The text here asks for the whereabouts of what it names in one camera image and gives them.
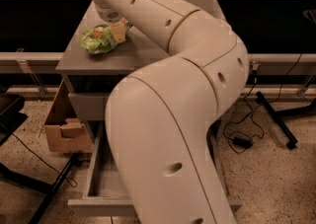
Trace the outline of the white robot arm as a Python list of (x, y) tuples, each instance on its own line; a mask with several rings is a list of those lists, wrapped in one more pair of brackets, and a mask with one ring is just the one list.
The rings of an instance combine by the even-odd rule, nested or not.
[(244, 89), (244, 43), (184, 0), (95, 2), (169, 54), (122, 79), (105, 112), (109, 145), (142, 224), (236, 224), (206, 135)]

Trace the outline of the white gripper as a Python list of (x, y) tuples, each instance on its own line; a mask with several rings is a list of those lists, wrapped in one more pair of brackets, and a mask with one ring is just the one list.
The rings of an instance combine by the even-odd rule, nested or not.
[[(109, 23), (110, 31), (118, 43), (125, 42), (125, 35), (128, 31), (128, 20), (116, 11), (105, 0), (93, 0), (98, 15), (102, 20)], [(93, 29), (93, 36), (101, 38), (104, 33), (103, 27), (95, 27)]]

